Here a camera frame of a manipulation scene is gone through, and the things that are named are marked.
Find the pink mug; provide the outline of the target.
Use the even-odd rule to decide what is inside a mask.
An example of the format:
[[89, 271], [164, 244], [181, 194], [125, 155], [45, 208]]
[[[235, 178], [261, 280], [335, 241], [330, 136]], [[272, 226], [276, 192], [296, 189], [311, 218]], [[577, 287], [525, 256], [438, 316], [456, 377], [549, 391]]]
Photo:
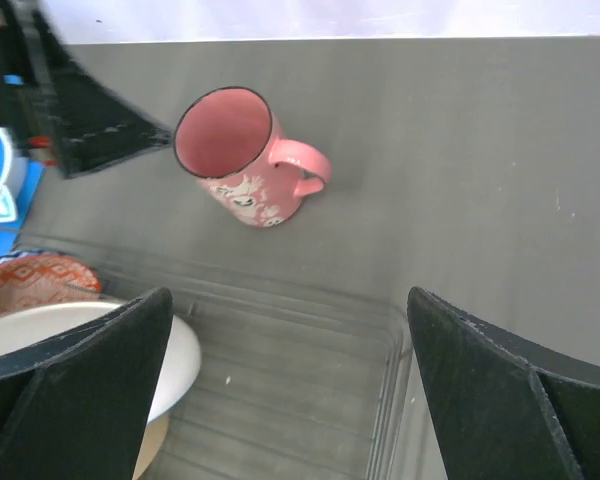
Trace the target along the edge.
[[329, 159], [286, 137], [267, 101], [246, 87], [218, 88], [194, 101], [177, 124], [174, 153], [234, 217], [259, 228], [291, 218], [332, 177]]

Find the peach bird plate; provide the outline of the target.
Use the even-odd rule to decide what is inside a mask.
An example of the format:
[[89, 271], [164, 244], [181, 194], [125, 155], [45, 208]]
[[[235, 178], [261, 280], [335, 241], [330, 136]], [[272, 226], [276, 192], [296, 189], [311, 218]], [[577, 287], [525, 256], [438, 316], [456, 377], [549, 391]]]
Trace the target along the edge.
[[139, 479], [153, 462], [165, 441], [170, 415], [165, 413], [147, 424], [136, 460], [133, 480]]

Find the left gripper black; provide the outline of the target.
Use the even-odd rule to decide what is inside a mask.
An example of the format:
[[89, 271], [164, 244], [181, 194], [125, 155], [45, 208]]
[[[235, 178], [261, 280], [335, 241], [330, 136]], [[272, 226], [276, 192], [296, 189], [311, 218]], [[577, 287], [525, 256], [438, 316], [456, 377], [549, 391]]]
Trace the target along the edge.
[[169, 147], [172, 132], [93, 78], [38, 1], [0, 1], [0, 127], [66, 178]]

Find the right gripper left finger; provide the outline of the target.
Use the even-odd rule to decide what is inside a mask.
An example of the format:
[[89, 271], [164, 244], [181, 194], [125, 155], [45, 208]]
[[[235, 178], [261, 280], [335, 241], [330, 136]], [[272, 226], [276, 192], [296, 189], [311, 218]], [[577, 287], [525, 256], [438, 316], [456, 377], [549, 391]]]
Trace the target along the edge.
[[150, 290], [0, 355], [0, 479], [130, 479], [171, 332]]

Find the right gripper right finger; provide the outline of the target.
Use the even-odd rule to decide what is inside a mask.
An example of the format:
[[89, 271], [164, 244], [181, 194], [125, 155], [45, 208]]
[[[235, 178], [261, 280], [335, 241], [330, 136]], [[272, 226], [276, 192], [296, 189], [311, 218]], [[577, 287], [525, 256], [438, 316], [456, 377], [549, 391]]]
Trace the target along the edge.
[[420, 287], [407, 317], [450, 479], [600, 479], [600, 366]]

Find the orange blue patterned bowl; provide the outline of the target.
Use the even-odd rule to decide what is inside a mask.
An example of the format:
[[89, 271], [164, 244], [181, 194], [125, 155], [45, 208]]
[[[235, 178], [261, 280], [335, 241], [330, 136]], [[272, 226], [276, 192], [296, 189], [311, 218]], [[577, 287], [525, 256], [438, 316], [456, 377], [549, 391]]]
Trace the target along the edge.
[[101, 283], [74, 257], [42, 249], [0, 256], [0, 315], [36, 306], [95, 300]]

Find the watermelon pattern plate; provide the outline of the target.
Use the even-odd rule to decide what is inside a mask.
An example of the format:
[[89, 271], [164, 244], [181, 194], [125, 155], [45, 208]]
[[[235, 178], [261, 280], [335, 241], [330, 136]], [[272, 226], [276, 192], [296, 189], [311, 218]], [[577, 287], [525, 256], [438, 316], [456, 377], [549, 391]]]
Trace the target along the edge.
[[[45, 305], [0, 315], [0, 355], [65, 333], [99, 318], [118, 302], [78, 301]], [[201, 368], [201, 348], [192, 328], [174, 316], [148, 420], [171, 409], [191, 388]]]

